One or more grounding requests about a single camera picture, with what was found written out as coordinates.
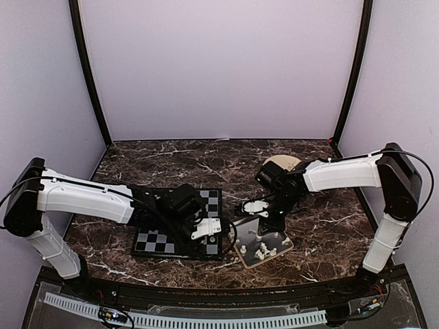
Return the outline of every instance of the beige wooden disc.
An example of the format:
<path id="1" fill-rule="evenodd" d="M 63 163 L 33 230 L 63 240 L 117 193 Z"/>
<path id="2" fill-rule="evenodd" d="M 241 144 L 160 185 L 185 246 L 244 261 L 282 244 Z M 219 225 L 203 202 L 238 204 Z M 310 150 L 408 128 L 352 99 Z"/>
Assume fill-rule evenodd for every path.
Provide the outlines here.
<path id="1" fill-rule="evenodd" d="M 279 154 L 277 156 L 272 156 L 271 158 L 268 158 L 267 160 L 265 160 L 264 164 L 267 163 L 268 161 L 272 161 L 282 169 L 287 169 L 288 171 L 293 170 L 293 168 L 297 166 L 298 163 L 300 162 L 300 160 L 294 156 L 287 156 L 283 154 Z"/>

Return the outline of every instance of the chessboard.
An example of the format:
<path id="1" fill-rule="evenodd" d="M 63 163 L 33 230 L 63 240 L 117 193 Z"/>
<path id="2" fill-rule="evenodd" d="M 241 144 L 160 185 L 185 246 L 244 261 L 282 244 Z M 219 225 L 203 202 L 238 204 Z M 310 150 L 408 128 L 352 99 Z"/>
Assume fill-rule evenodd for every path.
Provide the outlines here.
<path id="1" fill-rule="evenodd" d="M 160 194 L 170 192 L 168 188 L 155 188 L 156 197 Z M 200 196 L 206 204 L 208 217 L 222 218 L 222 195 L 221 189 L 210 188 L 200 189 Z M 220 260 L 222 258 L 222 236 L 221 233 L 205 236 L 203 240 L 204 258 L 203 260 Z M 190 258 L 178 245 L 166 234 L 158 230 L 139 228 L 134 236 L 131 254 L 142 257 L 161 257 L 161 258 Z"/>

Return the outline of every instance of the white plastic cable channel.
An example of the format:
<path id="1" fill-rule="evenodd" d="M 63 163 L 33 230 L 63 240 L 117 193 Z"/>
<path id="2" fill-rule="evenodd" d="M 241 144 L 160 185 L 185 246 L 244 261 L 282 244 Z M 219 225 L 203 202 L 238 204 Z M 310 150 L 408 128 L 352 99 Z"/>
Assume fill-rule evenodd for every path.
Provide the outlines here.
<path id="1" fill-rule="evenodd" d="M 44 303 L 82 317 L 98 320 L 98 305 L 72 300 L 53 293 L 46 293 Z M 128 314 L 134 320 L 135 328 L 145 329 L 289 329 L 304 328 L 327 322 L 326 311 L 324 310 L 254 319 L 185 319 L 180 317 L 159 317 L 136 312 L 129 312 Z M 125 327 L 130 326 L 131 323 L 128 321 Z"/>

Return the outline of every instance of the black square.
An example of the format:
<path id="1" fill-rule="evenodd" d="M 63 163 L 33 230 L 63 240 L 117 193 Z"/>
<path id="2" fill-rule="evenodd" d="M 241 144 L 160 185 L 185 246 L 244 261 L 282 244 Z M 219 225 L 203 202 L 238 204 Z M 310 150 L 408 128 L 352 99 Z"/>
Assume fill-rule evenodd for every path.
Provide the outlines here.
<path id="1" fill-rule="evenodd" d="M 136 244 L 136 250 L 145 250 L 146 248 L 146 242 L 138 242 Z"/>
<path id="2" fill-rule="evenodd" d="M 217 212 L 218 211 L 218 205 L 217 204 L 209 204 L 209 207 L 207 208 L 207 211 L 209 211 L 209 212 Z"/>
<path id="3" fill-rule="evenodd" d="M 156 252 L 165 252 L 166 243 L 157 243 Z"/>
<path id="4" fill-rule="evenodd" d="M 157 234 L 148 234 L 146 242 L 157 242 Z"/>

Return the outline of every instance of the metal frame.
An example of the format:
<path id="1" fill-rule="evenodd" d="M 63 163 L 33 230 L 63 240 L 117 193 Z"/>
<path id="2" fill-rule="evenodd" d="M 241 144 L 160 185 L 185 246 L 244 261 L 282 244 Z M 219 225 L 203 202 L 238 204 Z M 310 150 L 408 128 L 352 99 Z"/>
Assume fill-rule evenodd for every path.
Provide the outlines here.
<path id="1" fill-rule="evenodd" d="M 342 109 L 340 110 L 340 116 L 338 118 L 337 126 L 335 127 L 334 135 L 330 139 L 331 143 L 335 146 L 338 145 L 342 138 L 343 130 L 346 121 L 348 120 L 349 110 L 351 109 L 352 100 L 354 98 L 355 89 L 357 88 L 358 77 L 361 71 L 361 64 L 363 62 L 364 50 L 368 38 L 370 17 L 372 16 L 372 5 L 373 0 L 364 0 L 351 76 L 349 77 L 348 87 L 346 88 L 346 94 L 344 96 Z"/>
<path id="2" fill-rule="evenodd" d="M 388 281 L 388 270 L 381 273 Z M 427 323 L 412 281 L 405 265 L 396 265 L 390 273 L 392 282 L 405 280 L 416 308 L 416 314 L 421 328 L 426 328 Z M 342 278 L 338 280 L 317 282 L 309 284 L 296 284 L 279 288 L 260 289 L 177 289 L 167 287 L 151 287 L 140 284 L 128 284 L 108 280 L 91 278 L 91 283 L 100 289 L 105 296 L 107 305 L 114 306 L 125 311 L 147 310 L 153 305 L 178 306 L 188 308 L 258 308 L 266 306 L 296 305 L 301 309 L 317 308 L 326 310 L 329 317 L 333 317 L 336 310 L 348 311 L 347 302 L 352 299 L 350 296 L 329 296 L 329 287 L 336 287 L 338 284 L 346 284 L 353 278 Z M 29 325 L 32 309 L 41 282 L 55 284 L 61 287 L 61 293 L 75 297 L 72 292 L 63 286 L 61 277 L 55 269 L 43 266 L 34 285 L 29 304 L 23 321 L 22 329 Z"/>
<path id="3" fill-rule="evenodd" d="M 90 60 L 87 54 L 87 48 L 84 37 L 84 30 L 82 29 L 81 14 L 78 0 L 69 0 L 71 22 L 73 25 L 73 31 L 75 33 L 76 47 L 78 48 L 78 54 L 81 61 L 82 72 L 87 85 L 88 95 L 90 97 L 91 105 L 95 112 L 97 124 L 101 131 L 102 138 L 105 145 L 109 147 L 112 143 L 110 131 L 108 130 L 107 123 L 105 121 L 104 112 L 102 111 L 99 96 L 97 95 L 97 89 L 93 74 L 91 71 Z"/>

